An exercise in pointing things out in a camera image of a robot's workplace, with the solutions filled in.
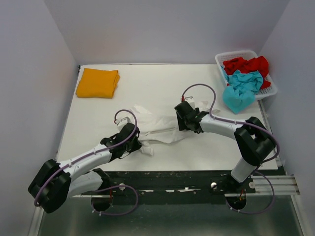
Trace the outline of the white t-shirt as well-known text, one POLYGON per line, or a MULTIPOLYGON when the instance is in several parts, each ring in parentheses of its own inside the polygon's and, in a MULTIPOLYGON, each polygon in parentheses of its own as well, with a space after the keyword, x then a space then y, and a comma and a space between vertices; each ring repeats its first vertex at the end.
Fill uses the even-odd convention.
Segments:
POLYGON ((142 154, 154 155, 153 142, 172 144, 194 135, 192 131, 179 130, 176 115, 156 115, 138 104, 133 105, 130 110, 137 118, 142 154))

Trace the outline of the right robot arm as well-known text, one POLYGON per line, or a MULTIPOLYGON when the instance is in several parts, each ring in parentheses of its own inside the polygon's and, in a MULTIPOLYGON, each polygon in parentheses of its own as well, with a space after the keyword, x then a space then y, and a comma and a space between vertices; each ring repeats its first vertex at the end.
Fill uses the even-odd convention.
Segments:
POLYGON ((233 193, 244 187, 244 181, 259 167, 275 149, 276 141, 272 134, 256 117, 248 120, 227 120, 210 112, 199 111, 183 101, 175 107, 179 130, 194 133, 214 133, 237 142, 241 159, 227 179, 227 189, 233 193))

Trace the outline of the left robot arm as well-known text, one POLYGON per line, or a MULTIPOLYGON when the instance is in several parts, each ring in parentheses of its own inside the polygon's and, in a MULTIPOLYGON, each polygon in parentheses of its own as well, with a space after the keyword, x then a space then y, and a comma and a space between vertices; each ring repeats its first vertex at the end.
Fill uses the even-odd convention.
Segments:
POLYGON ((96 147, 80 156, 62 162, 47 160, 28 187, 28 192, 34 197, 34 205, 52 213, 72 195, 89 191, 106 193, 109 182, 100 177, 94 168, 139 150, 139 134, 136 125, 127 123, 119 133, 103 138, 96 147))

